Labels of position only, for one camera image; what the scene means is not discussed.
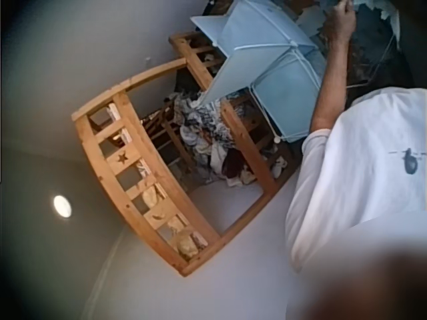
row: clothing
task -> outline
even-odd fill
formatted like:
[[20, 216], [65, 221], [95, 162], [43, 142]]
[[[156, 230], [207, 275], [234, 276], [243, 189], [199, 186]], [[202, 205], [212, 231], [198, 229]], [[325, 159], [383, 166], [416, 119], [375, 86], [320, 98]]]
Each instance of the clothing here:
[[286, 217], [291, 260], [381, 215], [426, 209], [427, 90], [387, 88], [311, 133]]

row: wooden bed frame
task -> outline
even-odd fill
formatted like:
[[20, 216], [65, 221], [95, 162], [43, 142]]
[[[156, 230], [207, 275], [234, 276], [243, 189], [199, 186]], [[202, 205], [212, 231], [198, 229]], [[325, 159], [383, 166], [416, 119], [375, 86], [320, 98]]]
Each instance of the wooden bed frame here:
[[[262, 120], [241, 120], [234, 111], [234, 105], [249, 97], [240, 97], [235, 101], [222, 99], [222, 119], [230, 128], [236, 147], [242, 152], [256, 176], [263, 194], [223, 234], [219, 234], [205, 220], [172, 175], [152, 141], [156, 134], [168, 134], [188, 167], [191, 169], [191, 166], [194, 166], [193, 159], [182, 145], [179, 135], [175, 134], [165, 117], [167, 104], [143, 126], [127, 96], [128, 91], [182, 68], [188, 68], [200, 88], [205, 91], [213, 79], [208, 68], [222, 60], [202, 62], [199, 54], [215, 51], [215, 48], [211, 45], [191, 47], [192, 39], [197, 37], [202, 37], [201, 33], [190, 32], [170, 37], [170, 43], [181, 58], [144, 71], [108, 89], [82, 106], [71, 117], [87, 158], [114, 205], [133, 230], [183, 276], [191, 274], [227, 245], [264, 208], [300, 164], [300, 157], [291, 154], [283, 144], [279, 145], [278, 152], [270, 159], [264, 160], [259, 150], [273, 139], [273, 135], [269, 132], [254, 143], [249, 131], [262, 124]], [[111, 116], [113, 121], [96, 124], [91, 116], [106, 107], [114, 111]], [[161, 131], [154, 129], [156, 125], [162, 126]], [[121, 134], [120, 142], [112, 138], [117, 134]], [[104, 141], [114, 144], [117, 151], [105, 156], [100, 147]], [[270, 167], [280, 155], [287, 160], [288, 166], [275, 180], [270, 173]], [[124, 189], [117, 176], [137, 165], [140, 168], [141, 180], [133, 187]], [[157, 202], [151, 205], [144, 197], [145, 192], [150, 189], [160, 195]], [[148, 206], [146, 212], [141, 212], [134, 203], [136, 199], [141, 199], [141, 195]], [[159, 232], [165, 225], [173, 230], [170, 239], [165, 239]], [[185, 246], [184, 239], [187, 239], [190, 247], [197, 247], [197, 254], [191, 257], [182, 254], [180, 246]]]

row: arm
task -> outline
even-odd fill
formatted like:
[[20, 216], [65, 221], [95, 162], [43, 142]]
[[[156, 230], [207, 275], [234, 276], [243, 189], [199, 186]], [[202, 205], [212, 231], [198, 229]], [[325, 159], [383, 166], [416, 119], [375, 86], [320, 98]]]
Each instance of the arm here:
[[310, 133], [332, 129], [344, 110], [347, 85], [348, 43], [356, 28], [356, 15], [351, 0], [341, 0], [326, 23], [330, 26], [328, 62], [314, 108]]

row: forearm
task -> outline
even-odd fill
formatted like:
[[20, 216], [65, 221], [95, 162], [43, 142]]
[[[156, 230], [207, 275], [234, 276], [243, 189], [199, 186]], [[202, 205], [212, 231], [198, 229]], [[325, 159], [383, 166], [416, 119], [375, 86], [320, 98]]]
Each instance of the forearm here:
[[347, 86], [348, 43], [331, 43], [328, 62], [312, 116], [310, 132], [331, 129], [344, 110]]

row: shirt sleeve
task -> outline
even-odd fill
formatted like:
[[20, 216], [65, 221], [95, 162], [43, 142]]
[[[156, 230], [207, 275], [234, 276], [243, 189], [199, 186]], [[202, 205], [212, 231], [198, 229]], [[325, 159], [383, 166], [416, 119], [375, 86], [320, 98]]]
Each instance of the shirt sleeve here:
[[298, 248], [295, 248], [295, 242], [310, 204], [314, 187], [320, 176], [329, 134], [329, 129], [314, 131], [302, 144], [303, 158], [300, 175], [298, 176], [294, 198], [286, 216], [287, 246], [292, 265], [296, 271], [301, 269], [303, 261], [300, 261], [298, 257]]

